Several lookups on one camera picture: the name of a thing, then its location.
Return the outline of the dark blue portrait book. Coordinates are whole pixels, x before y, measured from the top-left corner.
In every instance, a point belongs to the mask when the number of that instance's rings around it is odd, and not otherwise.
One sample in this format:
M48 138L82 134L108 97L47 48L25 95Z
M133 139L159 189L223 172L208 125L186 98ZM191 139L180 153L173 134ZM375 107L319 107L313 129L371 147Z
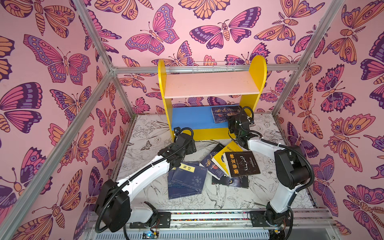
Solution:
M230 117L236 116L241 112L240 106L216 106L211 107L215 124L227 122Z

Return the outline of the purple book gold characters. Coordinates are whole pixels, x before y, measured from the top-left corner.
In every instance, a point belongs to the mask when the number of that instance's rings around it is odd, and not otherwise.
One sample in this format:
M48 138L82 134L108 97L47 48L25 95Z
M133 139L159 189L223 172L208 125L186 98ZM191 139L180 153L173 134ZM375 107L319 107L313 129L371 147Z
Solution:
M225 172L213 161L214 156L223 148L223 144L217 144L213 150L200 161L200 166L206 168L208 174L212 175L217 180L220 180L222 177L227 177Z

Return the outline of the yellow cartoon book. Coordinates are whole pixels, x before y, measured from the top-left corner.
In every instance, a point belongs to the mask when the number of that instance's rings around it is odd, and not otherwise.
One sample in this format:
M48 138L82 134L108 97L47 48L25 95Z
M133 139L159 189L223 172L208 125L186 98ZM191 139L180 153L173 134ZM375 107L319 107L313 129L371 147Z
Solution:
M212 158L212 161L218 166L220 170L222 170L226 177L230 177L230 170L228 161L225 160L225 153L229 152L242 152L243 149L238 146L234 141L231 141L228 145L226 145L223 149L221 149L217 154L215 154Z

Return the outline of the black book orange title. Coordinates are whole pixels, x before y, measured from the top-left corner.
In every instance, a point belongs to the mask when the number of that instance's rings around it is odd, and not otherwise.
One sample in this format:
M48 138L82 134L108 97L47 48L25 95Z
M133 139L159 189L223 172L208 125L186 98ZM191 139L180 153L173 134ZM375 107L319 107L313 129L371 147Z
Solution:
M258 175L261 173L254 153L245 152L226 152L222 156L226 164L229 177L244 177L249 175Z

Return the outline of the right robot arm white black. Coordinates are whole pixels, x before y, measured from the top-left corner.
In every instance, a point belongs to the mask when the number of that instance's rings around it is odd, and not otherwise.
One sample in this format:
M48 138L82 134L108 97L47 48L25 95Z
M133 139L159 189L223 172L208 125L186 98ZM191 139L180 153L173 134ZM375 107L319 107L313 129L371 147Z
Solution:
M258 214L255 221L280 228L293 223L292 203L299 192L314 183L315 174L299 146L274 143L266 140L261 133L251 130L254 116L250 107L242 108L237 115L229 117L229 133L235 135L236 142L242 148L274 160L279 185L267 203L265 213Z

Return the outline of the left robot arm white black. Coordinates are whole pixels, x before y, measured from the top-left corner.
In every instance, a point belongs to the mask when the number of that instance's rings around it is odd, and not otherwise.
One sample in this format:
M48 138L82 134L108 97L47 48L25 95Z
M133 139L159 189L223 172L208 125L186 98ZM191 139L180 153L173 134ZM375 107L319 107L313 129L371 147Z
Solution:
M126 229L127 224L140 224L145 228L156 225L158 210L148 202L137 204L133 200L158 177L180 167L185 156L197 151L191 128L175 128L175 131L173 143L161 149L147 165L128 177L103 184L94 210L98 216L97 234L106 230L114 233Z

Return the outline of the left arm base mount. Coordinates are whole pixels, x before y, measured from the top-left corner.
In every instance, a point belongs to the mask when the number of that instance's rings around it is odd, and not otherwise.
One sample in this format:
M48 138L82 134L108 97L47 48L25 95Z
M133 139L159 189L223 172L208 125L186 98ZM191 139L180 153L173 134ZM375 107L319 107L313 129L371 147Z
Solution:
M171 227L171 212L159 212L153 214L146 223L130 223L130 229L169 229Z

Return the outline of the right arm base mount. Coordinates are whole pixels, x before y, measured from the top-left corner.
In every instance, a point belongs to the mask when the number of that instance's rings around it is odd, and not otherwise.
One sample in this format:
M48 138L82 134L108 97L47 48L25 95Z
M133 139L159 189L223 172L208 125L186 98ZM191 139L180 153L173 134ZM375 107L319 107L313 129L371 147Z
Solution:
M274 210L250 211L247 215L253 227L279 228L290 226L293 220L293 212L288 210L276 213Z

